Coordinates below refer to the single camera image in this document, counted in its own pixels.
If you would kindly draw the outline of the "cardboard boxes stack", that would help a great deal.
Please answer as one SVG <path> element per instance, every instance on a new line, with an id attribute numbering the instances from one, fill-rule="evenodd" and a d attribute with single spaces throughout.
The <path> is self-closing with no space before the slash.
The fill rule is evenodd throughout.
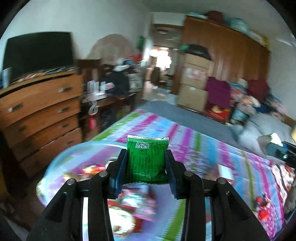
<path id="1" fill-rule="evenodd" d="M 208 92 L 205 90 L 208 77 L 212 74 L 214 62 L 206 58 L 185 54 L 180 80 L 178 105 L 194 110 L 204 111 Z"/>

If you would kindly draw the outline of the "purple hanging cloth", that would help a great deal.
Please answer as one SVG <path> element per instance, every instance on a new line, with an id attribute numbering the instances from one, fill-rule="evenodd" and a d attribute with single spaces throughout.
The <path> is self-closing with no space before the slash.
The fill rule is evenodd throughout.
<path id="1" fill-rule="evenodd" d="M 227 81 L 209 77 L 205 90 L 208 92 L 208 102 L 220 108 L 230 108 L 231 87 Z"/>

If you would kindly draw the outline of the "dark wooden desk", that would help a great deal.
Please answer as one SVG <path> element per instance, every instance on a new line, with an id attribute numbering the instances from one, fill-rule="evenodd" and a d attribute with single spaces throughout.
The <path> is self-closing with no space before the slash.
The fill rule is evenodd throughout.
<path id="1" fill-rule="evenodd" d="M 130 91 L 129 73 L 115 71 L 116 66 L 101 59 L 77 60 L 77 73 L 83 77 L 79 125 L 83 141 L 89 141 L 135 106 L 135 92 Z"/>

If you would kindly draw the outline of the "colourful striped bed sheet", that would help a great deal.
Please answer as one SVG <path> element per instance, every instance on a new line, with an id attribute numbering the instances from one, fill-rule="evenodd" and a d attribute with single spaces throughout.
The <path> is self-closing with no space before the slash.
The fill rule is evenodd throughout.
<path id="1" fill-rule="evenodd" d="M 210 176 L 218 165 L 230 168 L 234 189 L 255 212 L 269 238 L 285 227 L 283 208 L 295 177 L 289 166 L 274 164 L 143 109 L 115 122 L 93 140 L 125 144 L 128 135 L 169 137 L 175 160 L 202 178 Z"/>

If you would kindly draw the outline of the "black television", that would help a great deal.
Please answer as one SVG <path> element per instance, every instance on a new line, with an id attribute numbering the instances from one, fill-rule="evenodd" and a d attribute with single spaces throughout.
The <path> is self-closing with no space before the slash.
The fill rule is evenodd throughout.
<path id="1" fill-rule="evenodd" d="M 7 40 L 3 69 L 11 69 L 11 80 L 37 72 L 74 65 L 70 32 L 38 32 Z"/>

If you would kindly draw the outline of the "wooden drawer dresser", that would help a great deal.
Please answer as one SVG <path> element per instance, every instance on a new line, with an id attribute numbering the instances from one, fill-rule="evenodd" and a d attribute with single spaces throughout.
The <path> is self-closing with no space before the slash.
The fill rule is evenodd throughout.
<path id="1" fill-rule="evenodd" d="M 59 73 L 1 90 L 1 132 L 29 178 L 82 142 L 78 120 L 82 82 L 74 72 Z"/>

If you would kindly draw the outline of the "green snack packet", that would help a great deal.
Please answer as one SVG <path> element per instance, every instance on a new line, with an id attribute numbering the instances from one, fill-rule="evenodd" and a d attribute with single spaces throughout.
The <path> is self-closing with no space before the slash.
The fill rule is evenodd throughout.
<path id="1" fill-rule="evenodd" d="M 126 183 L 167 184 L 165 152 L 169 138 L 128 135 Z"/>

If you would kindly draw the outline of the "orange yellow snack box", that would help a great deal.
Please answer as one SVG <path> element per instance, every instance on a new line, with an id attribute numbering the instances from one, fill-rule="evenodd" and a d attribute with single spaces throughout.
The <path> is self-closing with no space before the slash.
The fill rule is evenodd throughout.
<path id="1" fill-rule="evenodd" d="M 233 182 L 234 181 L 234 176 L 233 176 L 231 168 L 228 168 L 228 167 L 223 166 L 223 165 L 217 165 L 217 169 L 218 169 L 219 178 L 224 178 L 228 182 Z"/>

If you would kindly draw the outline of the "light blue duvet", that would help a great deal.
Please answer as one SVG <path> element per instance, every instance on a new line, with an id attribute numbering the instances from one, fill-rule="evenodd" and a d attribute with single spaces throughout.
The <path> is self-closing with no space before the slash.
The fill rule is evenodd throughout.
<path id="1" fill-rule="evenodd" d="M 295 141 L 290 135 L 292 128 L 268 114 L 257 113 L 251 116 L 244 126 L 233 125 L 231 130 L 239 145 L 263 158 L 266 158 L 266 151 L 262 151 L 257 141 L 261 136 L 276 133 L 281 141 L 295 145 Z"/>

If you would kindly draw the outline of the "brown wooden wardrobe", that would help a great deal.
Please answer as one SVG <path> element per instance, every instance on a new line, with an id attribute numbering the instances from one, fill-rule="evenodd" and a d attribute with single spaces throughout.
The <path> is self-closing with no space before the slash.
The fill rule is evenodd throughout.
<path id="1" fill-rule="evenodd" d="M 218 80 L 267 80 L 270 51 L 225 25 L 186 16 L 181 44 L 207 48 L 214 62 L 210 76 Z"/>

